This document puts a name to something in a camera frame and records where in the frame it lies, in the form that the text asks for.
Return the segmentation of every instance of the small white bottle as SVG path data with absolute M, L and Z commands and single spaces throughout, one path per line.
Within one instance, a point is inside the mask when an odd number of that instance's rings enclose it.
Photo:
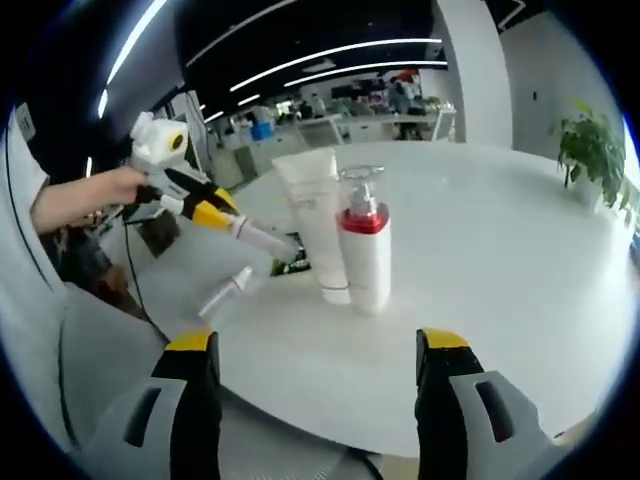
M 188 316 L 199 318 L 206 326 L 216 330 L 222 326 L 224 315 L 216 318 L 221 308 L 230 300 L 239 297 L 246 289 L 253 274 L 251 267 L 244 267 L 235 275 L 216 283 L 211 287 L 196 291 L 184 300 L 184 312 Z
M 340 171 L 342 259 L 351 303 L 369 314 L 380 312 L 391 294 L 391 217 L 376 195 L 376 181 L 383 171 L 372 166 Z

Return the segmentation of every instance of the led light strip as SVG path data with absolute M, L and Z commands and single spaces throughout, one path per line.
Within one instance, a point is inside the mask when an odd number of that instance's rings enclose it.
M 270 14 L 272 12 L 275 12 L 276 10 L 278 10 L 278 9 L 280 9 L 282 7 L 286 7 L 287 5 L 290 5 L 290 4 L 295 3 L 297 1 L 298 0 L 283 0 L 282 2 L 276 3 L 275 5 L 271 5 L 270 7 L 267 7 L 264 10 L 259 11 L 255 15 L 252 15 L 249 18 L 247 18 L 246 20 L 243 20 L 239 24 L 231 27 L 227 32 L 225 32 L 222 35 L 220 35 L 218 38 L 216 38 L 209 45 L 207 45 L 202 50 L 200 50 L 200 52 L 198 52 L 191 60 L 189 60 L 187 62 L 187 68 L 189 68 L 196 61 L 198 61 L 200 59 L 200 57 L 202 57 L 205 53 L 207 53 L 209 50 L 211 50 L 214 46 L 219 44 L 221 41 L 223 41 L 225 38 L 229 37 L 230 35 L 233 35 L 234 33 L 236 33 L 241 28 L 244 28 L 247 25 L 249 25 L 250 23 L 253 23 L 256 20 L 264 17 L 265 15 L 268 15 L 268 14 Z
M 396 45 L 403 43 L 442 43 L 442 40 L 439 38 L 396 38 L 392 40 L 377 40 L 374 42 L 354 43 L 353 45 L 345 45 L 344 47 L 330 48 L 329 50 L 314 53 L 313 55 L 307 55 L 306 57 L 301 57 L 297 60 L 292 60 L 290 62 L 283 63 L 282 65 L 278 65 L 277 67 L 270 68 L 269 70 L 259 73 L 258 75 L 254 75 L 253 77 L 248 78 L 247 80 L 240 82 L 237 85 L 234 85 L 229 89 L 229 91 L 235 92 L 236 90 L 245 87 L 250 83 L 255 82 L 256 80 L 266 77 L 267 75 L 271 75 L 272 73 L 278 72 L 302 62 L 306 62 L 308 60 L 313 60 L 314 58 L 331 55 L 333 53 L 344 52 L 347 50 L 355 50 L 356 48 L 376 47 L 379 45 Z
M 256 98 L 260 98 L 260 94 L 259 94 L 259 93 L 255 94 L 255 95 L 252 95 L 252 96 L 251 96 L 251 97 L 249 97 L 249 98 L 245 98 L 244 100 L 239 101 L 239 102 L 238 102 L 238 106 L 239 106 L 239 107 L 241 107 L 241 106 L 242 106 L 242 105 L 244 105 L 245 103 L 249 103 L 249 102 L 251 102 L 251 101 L 255 100 Z
M 222 115 L 224 115 L 224 112 L 220 110 L 219 112 L 216 112 L 213 115 L 211 115 L 209 118 L 205 118 L 204 123 L 209 123 L 211 120 L 215 120 L 216 118 L 221 117 Z
M 446 66 L 447 62 L 439 60 L 407 60 L 404 62 L 383 62 L 383 63 L 369 63 L 367 65 L 356 65 L 355 67 L 339 68 L 338 70 L 330 70 L 328 72 L 317 73 L 308 77 L 299 78 L 291 82 L 284 84 L 285 87 L 297 85 L 298 83 L 307 82 L 309 80 L 315 80 L 317 78 L 328 77 L 329 75 L 337 75 L 338 73 L 353 72 L 354 70 L 365 70 L 367 68 L 379 68 L 379 67 L 397 67 L 404 65 L 418 65 L 418 66 Z
M 142 17 L 140 17 L 140 20 L 138 20 L 138 23 L 136 23 L 135 27 L 133 27 L 133 30 L 131 30 L 131 33 L 127 37 L 127 40 L 124 42 L 122 50 L 120 50 L 120 53 L 118 54 L 113 67 L 111 67 L 111 72 L 109 73 L 109 77 L 107 78 L 107 86 L 109 86 L 111 80 L 113 80 L 113 77 L 116 76 L 116 73 L 118 73 L 118 70 L 120 70 L 120 67 L 122 67 L 122 64 L 131 53 L 133 46 L 140 38 L 140 35 L 142 35 L 142 32 L 144 32 L 145 28 L 147 28 L 151 20 L 153 20 L 153 17 L 156 16 L 156 14 L 160 11 L 164 4 L 167 3 L 167 1 L 168 0 L 154 0 L 153 3 L 151 3 L 151 5 L 149 5 L 149 7 L 142 14 Z M 107 89 L 105 88 L 102 91 L 102 96 L 100 97 L 100 102 L 98 103 L 98 118 L 102 118 L 102 116 L 104 115 L 104 111 L 107 108 L 108 98 L 109 97 L 107 94 Z

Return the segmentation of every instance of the person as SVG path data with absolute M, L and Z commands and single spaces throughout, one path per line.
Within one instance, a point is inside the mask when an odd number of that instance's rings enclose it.
M 389 80 L 389 89 L 387 90 L 387 101 L 389 106 L 400 115 L 406 115 L 411 106 L 411 100 L 407 95 L 407 89 L 396 77 Z
M 38 235 L 106 205 L 133 203 L 138 186 L 147 180 L 144 174 L 121 167 L 48 185 L 14 112 L 0 137 L 0 149 L 2 347 L 30 408 L 49 435 L 68 450 L 59 385 L 59 345 L 68 291 Z
M 373 109 L 364 102 L 362 95 L 360 95 L 360 92 L 357 90 L 351 92 L 349 111 L 354 117 L 370 117 L 376 114 Z
M 258 119 L 256 118 L 256 114 L 253 112 L 253 110 L 249 110 L 247 113 L 245 113 L 244 118 L 247 122 L 249 122 L 250 126 L 258 124 Z
M 311 108 L 313 108 L 315 118 L 322 118 L 327 114 L 327 107 L 317 93 L 311 95 Z
M 311 120 L 313 118 L 313 108 L 306 100 L 300 105 L 300 120 Z

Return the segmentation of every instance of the desk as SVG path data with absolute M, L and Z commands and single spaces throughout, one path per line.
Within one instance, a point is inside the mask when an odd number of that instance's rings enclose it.
M 433 129 L 437 119 L 437 113 L 435 115 L 372 115 L 342 118 L 335 123 L 337 127 L 349 131 L 351 143 L 365 143 L 393 140 L 397 136 L 396 124 L 413 123 L 419 124 L 422 129 Z
M 603 401 L 634 324 L 630 233 L 618 219 L 585 211 L 555 163 L 528 154 L 430 142 L 336 152 L 339 166 L 386 167 L 390 304 L 360 317 L 324 302 L 311 274 L 264 280 L 220 315 L 226 387 L 318 436 L 415 457 L 415 330 L 432 326 L 463 335 L 486 370 L 520 388 L 549 435 Z M 235 200 L 291 226 L 273 172 Z M 194 282 L 246 264 L 266 275 L 269 259 L 194 228 L 141 273 L 147 309 L 175 323 Z

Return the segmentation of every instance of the potted plant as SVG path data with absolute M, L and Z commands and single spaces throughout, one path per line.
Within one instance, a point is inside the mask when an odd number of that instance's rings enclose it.
M 629 202 L 630 188 L 624 177 L 624 143 L 611 130 L 606 115 L 597 117 L 583 102 L 577 120 L 565 118 L 553 127 L 560 131 L 558 165 L 565 169 L 564 186 L 575 183 L 578 198 L 595 210 L 600 201 L 613 207 L 622 190 L 620 208 Z
M 442 106 L 442 100 L 439 97 L 430 96 L 424 99 L 427 108 L 438 110 Z

